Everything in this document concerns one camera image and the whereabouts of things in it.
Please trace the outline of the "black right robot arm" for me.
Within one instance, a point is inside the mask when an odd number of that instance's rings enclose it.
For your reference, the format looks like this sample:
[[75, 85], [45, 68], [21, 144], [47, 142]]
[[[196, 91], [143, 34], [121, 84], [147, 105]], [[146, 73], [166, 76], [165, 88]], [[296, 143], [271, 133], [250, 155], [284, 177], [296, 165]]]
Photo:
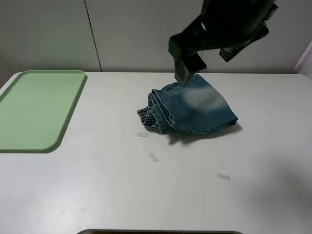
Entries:
[[241, 51], [268, 34], [277, 9], [274, 0], [205, 0], [196, 19], [170, 37], [168, 51], [174, 60], [203, 50]]

